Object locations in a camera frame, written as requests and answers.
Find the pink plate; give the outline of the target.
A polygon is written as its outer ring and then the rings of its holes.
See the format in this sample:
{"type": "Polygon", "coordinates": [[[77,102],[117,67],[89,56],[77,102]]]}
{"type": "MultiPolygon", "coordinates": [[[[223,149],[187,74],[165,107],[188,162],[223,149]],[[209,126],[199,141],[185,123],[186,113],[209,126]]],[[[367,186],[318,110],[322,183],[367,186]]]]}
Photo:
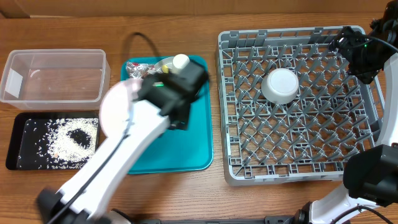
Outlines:
{"type": "Polygon", "coordinates": [[[137,98],[142,79],[120,81],[105,94],[99,109],[99,122],[106,137],[119,136],[126,129],[132,101],[137,98]]]}

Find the grey bowl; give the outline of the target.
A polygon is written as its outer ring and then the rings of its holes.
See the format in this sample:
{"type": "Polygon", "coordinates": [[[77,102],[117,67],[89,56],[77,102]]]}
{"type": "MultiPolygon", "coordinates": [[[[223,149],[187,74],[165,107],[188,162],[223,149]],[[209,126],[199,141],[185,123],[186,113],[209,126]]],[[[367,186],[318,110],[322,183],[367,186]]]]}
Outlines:
{"type": "Polygon", "coordinates": [[[294,100],[299,90],[299,80],[294,72],[278,68],[265,76],[261,83],[264,97],[274,104],[287,104],[294,100]]]}

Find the rice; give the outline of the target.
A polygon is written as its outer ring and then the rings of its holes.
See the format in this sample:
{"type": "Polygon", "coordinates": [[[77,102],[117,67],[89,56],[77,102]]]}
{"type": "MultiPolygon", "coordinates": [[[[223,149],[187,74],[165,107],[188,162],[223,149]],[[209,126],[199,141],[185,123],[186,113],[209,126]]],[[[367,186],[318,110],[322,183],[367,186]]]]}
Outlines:
{"type": "Polygon", "coordinates": [[[98,128],[98,118],[28,119],[16,167],[80,169],[95,153],[98,128]]]}

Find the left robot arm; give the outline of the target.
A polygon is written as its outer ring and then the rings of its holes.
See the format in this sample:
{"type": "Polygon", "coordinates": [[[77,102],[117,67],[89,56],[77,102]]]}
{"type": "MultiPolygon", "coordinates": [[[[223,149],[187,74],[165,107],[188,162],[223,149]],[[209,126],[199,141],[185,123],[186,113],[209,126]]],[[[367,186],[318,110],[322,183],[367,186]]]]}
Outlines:
{"type": "Polygon", "coordinates": [[[139,80],[127,97],[127,119],[93,157],[57,191],[43,189],[37,207],[44,223],[112,223],[108,203],[128,170],[167,129],[185,130],[191,104],[210,81],[206,68],[188,62],[178,73],[155,73],[139,80]]]}

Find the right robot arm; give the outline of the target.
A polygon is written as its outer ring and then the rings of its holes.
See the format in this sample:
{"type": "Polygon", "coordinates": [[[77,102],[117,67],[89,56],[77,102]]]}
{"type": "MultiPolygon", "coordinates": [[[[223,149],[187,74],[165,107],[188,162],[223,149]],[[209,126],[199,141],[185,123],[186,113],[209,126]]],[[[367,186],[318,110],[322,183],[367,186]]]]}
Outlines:
{"type": "Polygon", "coordinates": [[[382,124],[373,148],[351,156],[343,183],[327,196],[308,202],[287,223],[348,223],[362,212],[377,212],[397,202],[397,1],[386,5],[384,15],[370,24],[368,34],[344,27],[329,44],[349,62],[348,74],[363,84],[384,71],[386,96],[382,124]]]}

